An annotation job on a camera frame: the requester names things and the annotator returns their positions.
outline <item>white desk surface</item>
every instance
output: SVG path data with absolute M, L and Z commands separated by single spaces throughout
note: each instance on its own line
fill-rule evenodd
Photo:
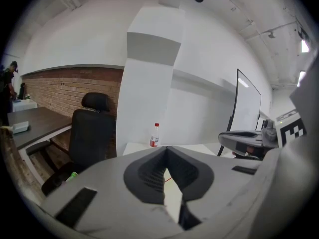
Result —
M 20 112 L 28 109 L 37 108 L 38 104 L 32 100 L 21 100 L 21 102 L 12 103 L 12 112 Z
M 212 151 L 210 151 L 204 144 L 177 145 L 177 146 L 183 147 L 185 149 L 190 149 L 190 150 L 193 150 L 193 151 L 197 151 L 197 152 L 201 152 L 201 153 L 205 153 L 205 154 L 216 156 L 216 154 L 213 153 Z M 152 147 L 150 147 L 149 144 L 129 142 L 126 145 L 126 148 L 124 150 L 123 156 L 131 154 L 133 152 L 137 152 L 137 151 L 141 151 L 141 150 L 145 150 L 145 149 L 150 149 L 150 148 L 152 148 Z
M 215 153 L 210 151 L 204 144 L 196 144 L 196 145 L 177 145 L 179 147 L 183 147 L 185 149 L 190 149 L 193 151 L 205 153 L 208 155 L 214 155 L 216 156 Z M 131 153 L 145 150 L 145 149 L 150 149 L 149 144 L 143 144 L 143 143 L 133 143 L 129 142 L 126 145 L 126 148 L 124 150 L 123 155 L 129 155 Z M 228 157 L 228 158 L 234 158 L 234 155 L 230 153 L 226 153 L 222 157 Z M 165 193 L 165 199 L 164 199 L 164 205 L 166 206 L 167 212 L 171 215 L 173 220 L 178 223 L 178 217 L 179 217 L 179 210 L 180 210 L 180 205 L 181 205 L 181 199 L 182 199 L 182 193 L 179 190 L 177 184 L 174 182 L 173 179 L 170 179 L 171 175 L 169 174 L 169 171 L 166 170 L 164 173 L 164 179 L 165 179 L 165 184 L 164 184 L 164 193 Z

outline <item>black rubber pad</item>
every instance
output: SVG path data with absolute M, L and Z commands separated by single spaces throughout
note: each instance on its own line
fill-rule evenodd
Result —
M 202 198 L 214 180 L 208 165 L 169 146 L 132 162 L 124 172 L 124 183 L 142 202 L 163 205 L 166 169 L 186 202 Z
M 96 193 L 95 190 L 87 188 L 81 189 L 81 191 L 60 211 L 56 216 L 56 219 L 64 225 L 73 228 L 92 202 Z
M 232 170 L 240 172 L 240 173 L 251 174 L 251 175 L 254 175 L 257 172 L 257 169 L 247 168 L 247 167 L 243 167 L 243 166 L 239 166 L 239 165 L 233 167 Z

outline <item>water bottle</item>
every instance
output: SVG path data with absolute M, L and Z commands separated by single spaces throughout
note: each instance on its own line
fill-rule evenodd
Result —
M 157 147 L 159 143 L 159 123 L 155 123 L 155 127 L 152 130 L 150 146 Z

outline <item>green object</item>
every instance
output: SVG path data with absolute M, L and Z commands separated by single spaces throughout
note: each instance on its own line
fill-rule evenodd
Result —
M 66 182 L 68 182 L 69 180 L 73 179 L 74 177 L 76 177 L 78 174 L 76 172 L 72 172 L 70 177 L 67 178 Z

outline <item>dark wooden desk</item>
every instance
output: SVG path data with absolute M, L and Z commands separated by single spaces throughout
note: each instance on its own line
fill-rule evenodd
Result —
M 9 125 L 28 121 L 29 129 L 25 132 L 13 135 L 13 141 L 19 154 L 42 185 L 44 181 L 35 170 L 30 158 L 26 154 L 26 149 L 30 146 L 49 140 L 50 138 L 71 128 L 72 119 L 45 107 L 24 110 L 21 112 L 8 114 Z

